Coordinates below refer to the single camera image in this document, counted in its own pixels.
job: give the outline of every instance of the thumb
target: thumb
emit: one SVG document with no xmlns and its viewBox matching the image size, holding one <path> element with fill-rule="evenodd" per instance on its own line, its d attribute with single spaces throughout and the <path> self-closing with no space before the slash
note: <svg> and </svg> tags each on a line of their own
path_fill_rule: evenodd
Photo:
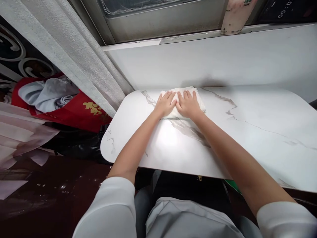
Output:
<svg viewBox="0 0 317 238">
<path fill-rule="evenodd" d="M 176 103 L 177 103 L 177 100 L 175 99 L 175 100 L 171 103 L 171 107 L 174 107 Z"/>
<path fill-rule="evenodd" d="M 180 112 L 182 110 L 182 108 L 178 102 L 176 103 L 175 106 L 176 106 L 178 112 Z"/>
</svg>

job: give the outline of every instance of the white sleeve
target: white sleeve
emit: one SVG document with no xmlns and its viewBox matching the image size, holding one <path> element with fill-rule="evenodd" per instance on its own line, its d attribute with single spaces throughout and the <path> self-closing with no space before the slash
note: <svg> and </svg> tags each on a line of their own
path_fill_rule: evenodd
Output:
<svg viewBox="0 0 317 238">
<path fill-rule="evenodd" d="M 317 219 L 302 205 L 294 202 L 273 202 L 261 207 L 257 221 L 264 238 L 312 238 Z"/>
<path fill-rule="evenodd" d="M 134 185 L 126 178 L 103 181 L 73 238 L 136 237 L 134 193 Z"/>
</svg>

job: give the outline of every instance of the floor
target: floor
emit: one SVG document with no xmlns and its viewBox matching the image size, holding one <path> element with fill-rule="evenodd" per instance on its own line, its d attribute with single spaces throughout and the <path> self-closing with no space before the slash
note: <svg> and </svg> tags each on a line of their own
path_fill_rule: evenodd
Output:
<svg viewBox="0 0 317 238">
<path fill-rule="evenodd" d="M 30 159 L 17 162 L 9 170 L 0 172 L 0 180 L 28 180 L 28 182 L 0 200 L 1 232 L 5 237 L 72 237 L 76 224 L 90 206 L 109 165 L 63 156 L 50 156 L 42 167 Z M 152 170 L 139 169 L 136 188 L 146 186 Z M 256 223 L 243 197 L 227 186 L 235 214 Z M 317 194 L 286 191 L 299 203 L 317 215 Z"/>
</svg>

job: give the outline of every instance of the marble tabletop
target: marble tabletop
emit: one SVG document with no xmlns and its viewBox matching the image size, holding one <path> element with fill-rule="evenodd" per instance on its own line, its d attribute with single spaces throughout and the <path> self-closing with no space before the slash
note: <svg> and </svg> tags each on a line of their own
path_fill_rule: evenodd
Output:
<svg viewBox="0 0 317 238">
<path fill-rule="evenodd" d="M 101 141 L 114 162 L 162 90 L 125 97 Z M 199 88 L 206 115 L 284 187 L 317 192 L 317 111 L 294 93 L 264 86 Z M 230 179 L 191 120 L 160 120 L 141 167 Z"/>
</svg>

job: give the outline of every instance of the white shirt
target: white shirt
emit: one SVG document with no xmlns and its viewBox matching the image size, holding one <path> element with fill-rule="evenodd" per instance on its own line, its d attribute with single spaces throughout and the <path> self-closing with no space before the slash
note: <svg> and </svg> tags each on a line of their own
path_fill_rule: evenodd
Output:
<svg viewBox="0 0 317 238">
<path fill-rule="evenodd" d="M 94 201 L 81 218 L 73 238 L 136 237 L 134 185 L 112 177 L 100 186 Z M 261 207 L 257 221 L 264 238 L 313 237 L 317 219 L 302 205 L 274 202 Z M 160 198 L 146 222 L 147 238 L 236 237 L 243 235 L 222 212 L 192 201 Z"/>
</svg>

